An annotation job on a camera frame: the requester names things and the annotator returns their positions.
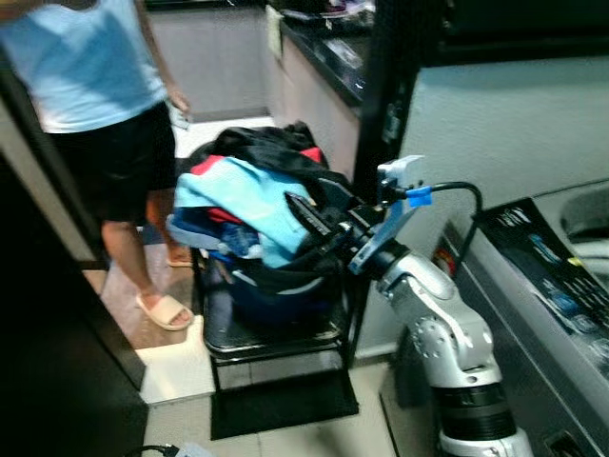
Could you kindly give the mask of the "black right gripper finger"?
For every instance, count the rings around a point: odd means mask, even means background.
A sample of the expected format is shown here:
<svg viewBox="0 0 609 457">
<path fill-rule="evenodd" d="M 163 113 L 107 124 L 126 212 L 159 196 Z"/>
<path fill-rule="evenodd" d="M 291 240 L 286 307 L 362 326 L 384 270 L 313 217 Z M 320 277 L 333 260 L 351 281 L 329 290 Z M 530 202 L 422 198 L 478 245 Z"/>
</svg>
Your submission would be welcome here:
<svg viewBox="0 0 609 457">
<path fill-rule="evenodd" d="M 358 204 L 344 180 L 314 179 L 309 182 L 310 202 L 323 210 L 348 210 Z"/>
<path fill-rule="evenodd" d="M 310 235 L 317 236 L 317 238 L 330 238 L 334 234 L 332 227 L 305 197 L 287 192 L 285 201 L 288 212 Z"/>
</svg>

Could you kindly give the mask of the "small white controller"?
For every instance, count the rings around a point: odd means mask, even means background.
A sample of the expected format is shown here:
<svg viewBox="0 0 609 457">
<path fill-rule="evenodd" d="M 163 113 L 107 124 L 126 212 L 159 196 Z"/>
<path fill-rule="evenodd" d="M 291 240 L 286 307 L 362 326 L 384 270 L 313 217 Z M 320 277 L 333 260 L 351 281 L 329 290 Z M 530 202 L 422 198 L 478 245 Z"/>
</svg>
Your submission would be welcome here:
<svg viewBox="0 0 609 457">
<path fill-rule="evenodd" d="M 181 109 L 178 109 L 177 106 L 171 104 L 167 105 L 167 109 L 171 126 L 174 127 L 174 129 L 179 131 L 188 131 L 190 129 L 191 122 L 186 113 L 183 113 Z"/>
</svg>

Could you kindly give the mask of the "grey washing machine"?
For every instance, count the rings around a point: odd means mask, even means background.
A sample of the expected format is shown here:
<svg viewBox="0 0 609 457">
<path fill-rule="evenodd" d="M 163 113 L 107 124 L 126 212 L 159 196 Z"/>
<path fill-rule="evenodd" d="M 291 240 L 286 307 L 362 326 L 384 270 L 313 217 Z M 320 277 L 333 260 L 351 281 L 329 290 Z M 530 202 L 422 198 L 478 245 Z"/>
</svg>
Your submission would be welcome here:
<svg viewBox="0 0 609 457">
<path fill-rule="evenodd" d="M 462 299 L 493 332 L 501 387 L 536 457 L 609 457 L 608 292 L 570 243 L 608 227 L 606 180 L 492 209 L 469 248 L 469 219 L 440 244 L 462 256 Z"/>
</svg>

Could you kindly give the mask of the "light blue garment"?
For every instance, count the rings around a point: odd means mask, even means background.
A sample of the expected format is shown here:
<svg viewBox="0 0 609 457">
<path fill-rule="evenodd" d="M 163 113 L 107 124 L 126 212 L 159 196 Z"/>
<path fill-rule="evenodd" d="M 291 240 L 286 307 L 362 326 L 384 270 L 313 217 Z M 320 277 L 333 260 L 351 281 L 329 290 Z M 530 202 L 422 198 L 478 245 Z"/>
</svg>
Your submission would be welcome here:
<svg viewBox="0 0 609 457">
<path fill-rule="evenodd" d="M 301 195 L 304 190 L 285 175 L 255 169 L 238 158 L 226 158 L 205 177 L 190 171 L 180 175 L 173 213 L 176 209 L 210 206 L 229 210 L 260 235 L 263 263 L 269 268 L 283 268 L 300 256 L 308 236 L 287 208 L 285 195 Z"/>
</svg>

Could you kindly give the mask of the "navy garment with white stripe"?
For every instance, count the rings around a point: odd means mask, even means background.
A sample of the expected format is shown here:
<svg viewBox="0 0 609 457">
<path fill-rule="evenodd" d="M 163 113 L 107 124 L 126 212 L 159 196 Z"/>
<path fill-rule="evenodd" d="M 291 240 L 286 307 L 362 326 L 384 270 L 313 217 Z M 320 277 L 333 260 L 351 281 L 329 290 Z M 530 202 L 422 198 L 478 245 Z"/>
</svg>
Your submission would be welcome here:
<svg viewBox="0 0 609 457">
<path fill-rule="evenodd" d="M 195 249 L 191 268 L 209 322 L 286 329 L 346 308 L 344 276 L 334 271 L 269 268 L 257 258 L 204 249 Z"/>
</svg>

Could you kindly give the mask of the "crumpled black garment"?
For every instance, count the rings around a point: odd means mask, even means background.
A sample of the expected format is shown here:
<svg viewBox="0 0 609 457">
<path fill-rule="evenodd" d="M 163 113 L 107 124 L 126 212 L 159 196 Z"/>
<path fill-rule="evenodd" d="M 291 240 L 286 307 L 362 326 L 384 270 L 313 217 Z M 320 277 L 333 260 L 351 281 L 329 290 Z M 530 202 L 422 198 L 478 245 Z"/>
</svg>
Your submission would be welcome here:
<svg viewBox="0 0 609 457">
<path fill-rule="evenodd" d="M 349 180 L 338 171 L 332 170 L 329 160 L 326 165 L 317 164 L 300 154 L 301 149 L 318 147 L 312 131 L 304 122 L 299 121 L 285 127 L 226 128 L 217 138 L 197 148 L 187 158 L 179 161 L 180 173 L 187 173 L 192 166 L 200 165 L 209 155 L 238 158 L 255 169 L 275 171 L 296 180 L 302 196 L 309 195 L 309 182 L 314 179 Z"/>
</svg>

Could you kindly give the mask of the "red white sticker label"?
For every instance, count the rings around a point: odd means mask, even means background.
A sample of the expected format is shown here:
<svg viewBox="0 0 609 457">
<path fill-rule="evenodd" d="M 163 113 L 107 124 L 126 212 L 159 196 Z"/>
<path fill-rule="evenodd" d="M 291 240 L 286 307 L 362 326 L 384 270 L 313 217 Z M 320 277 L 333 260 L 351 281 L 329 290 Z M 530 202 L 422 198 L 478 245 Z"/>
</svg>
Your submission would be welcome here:
<svg viewBox="0 0 609 457">
<path fill-rule="evenodd" d="M 458 270 L 458 256 L 453 251 L 451 245 L 447 243 L 439 243 L 432 251 L 432 263 L 444 271 L 448 277 L 453 277 Z"/>
</svg>

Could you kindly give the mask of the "dark blue jeans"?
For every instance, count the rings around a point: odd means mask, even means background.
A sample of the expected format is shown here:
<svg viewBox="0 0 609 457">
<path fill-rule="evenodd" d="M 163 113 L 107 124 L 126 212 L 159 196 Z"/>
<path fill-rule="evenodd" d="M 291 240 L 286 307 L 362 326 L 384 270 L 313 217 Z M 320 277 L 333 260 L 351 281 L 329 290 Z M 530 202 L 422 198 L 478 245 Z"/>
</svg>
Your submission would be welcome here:
<svg viewBox="0 0 609 457">
<path fill-rule="evenodd" d="M 204 209 L 176 209 L 167 218 L 171 238 L 226 260 L 261 260 L 260 234 L 238 222 L 213 221 Z"/>
</svg>

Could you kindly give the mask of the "red garment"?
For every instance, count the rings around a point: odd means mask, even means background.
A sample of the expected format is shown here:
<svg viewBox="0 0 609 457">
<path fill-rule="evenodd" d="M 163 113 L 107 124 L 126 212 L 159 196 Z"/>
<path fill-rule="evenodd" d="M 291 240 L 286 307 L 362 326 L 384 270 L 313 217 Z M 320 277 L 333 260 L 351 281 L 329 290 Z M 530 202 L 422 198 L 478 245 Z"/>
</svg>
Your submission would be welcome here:
<svg viewBox="0 0 609 457">
<path fill-rule="evenodd" d="M 326 158 L 324 157 L 324 153 L 321 148 L 313 147 L 309 149 L 301 149 L 300 154 L 310 158 L 317 164 L 326 165 Z M 192 166 L 189 170 L 192 175 L 199 175 L 199 177 L 205 177 L 208 172 L 213 169 L 214 166 L 218 164 L 218 162 L 222 162 L 226 160 L 226 156 L 221 155 L 209 155 L 205 158 L 204 161 L 201 162 L 200 165 Z M 218 206 L 210 206 L 210 208 L 204 208 L 205 215 L 209 219 L 209 221 L 216 223 L 234 223 L 234 225 L 246 225 L 246 222 L 243 219 L 235 217 L 234 214 L 231 214 L 229 210 L 218 208 Z"/>
</svg>

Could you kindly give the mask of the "kitchen counter with black top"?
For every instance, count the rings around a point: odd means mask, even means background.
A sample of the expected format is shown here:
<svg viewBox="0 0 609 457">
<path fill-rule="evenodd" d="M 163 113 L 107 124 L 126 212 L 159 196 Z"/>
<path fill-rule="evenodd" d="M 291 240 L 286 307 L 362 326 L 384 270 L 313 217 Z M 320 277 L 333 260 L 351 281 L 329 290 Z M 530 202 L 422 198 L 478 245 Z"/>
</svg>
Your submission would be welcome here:
<svg viewBox="0 0 609 457">
<path fill-rule="evenodd" d="M 330 168 L 354 180 L 370 36 L 285 16 L 280 30 L 282 60 L 266 58 L 270 117 L 278 126 L 304 122 Z"/>
</svg>

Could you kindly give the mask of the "beige hanging towel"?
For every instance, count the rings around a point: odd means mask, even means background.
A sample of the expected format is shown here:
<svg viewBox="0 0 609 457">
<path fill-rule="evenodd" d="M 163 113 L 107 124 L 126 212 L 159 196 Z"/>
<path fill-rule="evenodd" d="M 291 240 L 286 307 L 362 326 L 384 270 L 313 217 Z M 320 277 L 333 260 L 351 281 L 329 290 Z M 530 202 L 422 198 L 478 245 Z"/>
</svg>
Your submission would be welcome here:
<svg viewBox="0 0 609 457">
<path fill-rule="evenodd" d="M 265 33 L 268 52 L 275 61 L 282 60 L 283 36 L 280 26 L 283 15 L 273 6 L 265 6 Z"/>
</svg>

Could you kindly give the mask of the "black floor mat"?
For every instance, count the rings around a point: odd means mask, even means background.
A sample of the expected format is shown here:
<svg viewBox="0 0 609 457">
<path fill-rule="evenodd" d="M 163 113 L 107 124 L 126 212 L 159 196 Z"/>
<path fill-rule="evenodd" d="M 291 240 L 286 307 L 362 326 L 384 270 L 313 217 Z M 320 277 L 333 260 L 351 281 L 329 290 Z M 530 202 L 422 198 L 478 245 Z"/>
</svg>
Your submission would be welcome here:
<svg viewBox="0 0 609 457">
<path fill-rule="evenodd" d="M 334 421 L 360 413 L 347 371 L 222 390 L 210 397 L 210 440 Z"/>
</svg>

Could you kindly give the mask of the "person in light blue shirt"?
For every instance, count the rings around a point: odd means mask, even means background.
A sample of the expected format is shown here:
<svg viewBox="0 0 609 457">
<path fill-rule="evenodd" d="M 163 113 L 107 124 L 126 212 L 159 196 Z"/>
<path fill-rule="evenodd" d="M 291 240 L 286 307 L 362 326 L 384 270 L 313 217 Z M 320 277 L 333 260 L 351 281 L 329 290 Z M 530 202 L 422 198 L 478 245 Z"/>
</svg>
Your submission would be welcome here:
<svg viewBox="0 0 609 457">
<path fill-rule="evenodd" d="M 170 295 L 149 275 L 140 227 L 179 245 L 167 229 L 177 187 L 167 86 L 179 86 L 145 0 L 0 0 L 0 47 L 135 305 L 140 293 Z"/>
</svg>

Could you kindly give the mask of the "black door panel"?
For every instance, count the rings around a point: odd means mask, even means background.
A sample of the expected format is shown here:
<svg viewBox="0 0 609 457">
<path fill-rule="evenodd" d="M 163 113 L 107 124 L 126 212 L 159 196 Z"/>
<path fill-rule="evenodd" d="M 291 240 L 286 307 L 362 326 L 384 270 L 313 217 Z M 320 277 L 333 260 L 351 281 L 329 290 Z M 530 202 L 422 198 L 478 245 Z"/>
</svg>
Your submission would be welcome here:
<svg viewBox="0 0 609 457">
<path fill-rule="evenodd" d="M 0 457 L 126 457 L 147 406 L 86 316 L 97 297 L 0 156 Z"/>
</svg>

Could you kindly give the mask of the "black cabinet frame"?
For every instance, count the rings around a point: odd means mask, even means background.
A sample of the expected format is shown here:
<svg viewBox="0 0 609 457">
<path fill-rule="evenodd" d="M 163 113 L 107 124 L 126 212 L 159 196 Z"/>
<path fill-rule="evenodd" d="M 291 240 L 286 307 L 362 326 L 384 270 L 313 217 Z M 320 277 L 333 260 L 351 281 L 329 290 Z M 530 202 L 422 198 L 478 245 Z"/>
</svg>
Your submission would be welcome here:
<svg viewBox="0 0 609 457">
<path fill-rule="evenodd" d="M 400 153 L 427 67 L 609 55 L 600 0 L 375 0 L 353 191 L 371 200 L 377 166 Z"/>
</svg>

